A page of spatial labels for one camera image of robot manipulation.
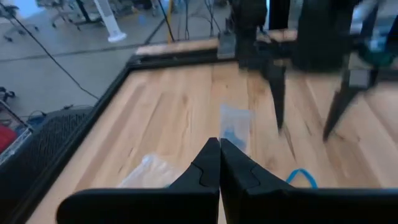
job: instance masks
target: red object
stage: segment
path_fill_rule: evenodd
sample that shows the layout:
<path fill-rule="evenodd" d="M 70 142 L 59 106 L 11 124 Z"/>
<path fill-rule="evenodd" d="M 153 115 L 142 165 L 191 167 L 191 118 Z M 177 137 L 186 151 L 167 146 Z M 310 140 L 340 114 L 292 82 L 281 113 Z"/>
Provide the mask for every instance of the red object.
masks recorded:
<path fill-rule="evenodd" d="M 0 124 L 0 154 L 15 141 L 17 133 Z"/>

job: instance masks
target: blue rubber band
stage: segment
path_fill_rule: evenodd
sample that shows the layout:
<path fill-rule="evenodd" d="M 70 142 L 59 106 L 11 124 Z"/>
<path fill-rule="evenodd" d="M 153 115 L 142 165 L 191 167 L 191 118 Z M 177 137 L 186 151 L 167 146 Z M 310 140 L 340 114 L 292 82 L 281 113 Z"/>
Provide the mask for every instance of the blue rubber band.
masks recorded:
<path fill-rule="evenodd" d="M 313 189 L 317 189 L 317 188 L 318 188 L 317 182 L 316 182 L 315 179 L 312 177 L 312 175 L 311 175 L 308 171 L 306 171 L 305 169 L 302 169 L 302 168 L 293 170 L 293 172 L 292 172 L 292 173 L 289 175 L 289 177 L 287 178 L 286 182 L 287 182 L 288 184 L 290 184 L 291 181 L 293 181 L 294 177 L 296 177 L 296 175 L 297 175 L 299 172 L 301 172 L 301 173 L 304 175 L 304 177 L 307 178 L 307 180 L 310 182 L 311 187 L 312 187 Z"/>

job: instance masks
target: wooden tabletop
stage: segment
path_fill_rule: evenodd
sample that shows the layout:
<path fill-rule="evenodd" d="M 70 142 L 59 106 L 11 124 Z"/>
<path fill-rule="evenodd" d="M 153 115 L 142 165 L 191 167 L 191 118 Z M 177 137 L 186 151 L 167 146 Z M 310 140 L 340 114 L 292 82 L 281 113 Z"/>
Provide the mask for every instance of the wooden tabletop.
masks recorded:
<path fill-rule="evenodd" d="M 289 34 L 272 35 L 285 39 Z M 143 47 L 137 53 L 216 45 L 217 40 L 182 42 Z M 252 111 L 246 153 L 281 179 L 305 168 L 319 187 L 398 187 L 398 88 L 380 86 L 359 96 L 324 143 L 323 127 L 339 85 L 338 76 L 288 71 L 285 124 L 278 133 L 267 82 L 258 73 L 239 71 L 236 63 L 135 72 L 28 223 L 55 223 L 64 198 L 83 189 L 117 187 L 148 154 L 183 172 L 207 139 L 220 135 L 222 104 Z M 292 185 L 308 187 L 303 177 Z"/>

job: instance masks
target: concrete floor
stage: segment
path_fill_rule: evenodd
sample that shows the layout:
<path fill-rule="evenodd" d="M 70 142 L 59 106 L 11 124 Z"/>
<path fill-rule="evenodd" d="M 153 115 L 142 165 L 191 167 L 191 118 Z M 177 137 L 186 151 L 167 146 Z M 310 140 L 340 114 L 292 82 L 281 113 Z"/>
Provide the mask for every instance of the concrete floor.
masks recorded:
<path fill-rule="evenodd" d="M 196 13 L 210 18 L 203 1 L 190 1 L 188 11 L 189 15 Z M 83 88 L 98 97 L 137 47 L 148 42 L 163 20 L 160 12 L 154 17 L 150 11 L 120 18 L 118 24 L 127 38 L 111 44 L 107 41 L 106 28 L 101 25 L 82 26 L 78 31 L 75 26 L 60 20 L 57 29 L 54 29 L 49 22 L 50 15 L 51 12 L 44 11 L 25 23 L 39 27 L 40 32 L 33 31 L 34 36 Z M 215 19 L 221 30 L 228 15 L 227 7 L 215 8 Z M 184 6 L 180 6 L 178 13 L 172 14 L 175 39 L 184 39 L 184 20 Z M 0 33 L 8 27 L 8 24 L 0 24 Z M 210 24 L 203 18 L 189 18 L 188 27 L 190 39 L 209 37 Z M 166 42 L 167 32 L 167 26 L 163 23 L 149 43 Z M 65 105 L 95 104 L 96 99 L 81 91 L 31 37 L 14 34 L 12 38 L 13 43 L 0 39 L 0 86 L 15 91 L 17 98 L 10 99 L 8 103 L 16 114 L 26 116 L 34 110 L 48 112 Z"/>

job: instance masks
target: plastic bag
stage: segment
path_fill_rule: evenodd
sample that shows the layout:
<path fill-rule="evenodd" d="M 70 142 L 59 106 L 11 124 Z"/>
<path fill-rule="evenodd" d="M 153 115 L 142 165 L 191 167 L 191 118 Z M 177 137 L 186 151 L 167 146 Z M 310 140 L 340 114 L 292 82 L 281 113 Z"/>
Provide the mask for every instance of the plastic bag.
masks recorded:
<path fill-rule="evenodd" d="M 119 188 L 161 188 L 168 187 L 182 172 L 155 154 L 142 158 L 139 164 L 123 181 Z"/>
<path fill-rule="evenodd" d="M 220 116 L 220 138 L 228 139 L 245 152 L 250 133 L 251 111 L 221 105 Z"/>

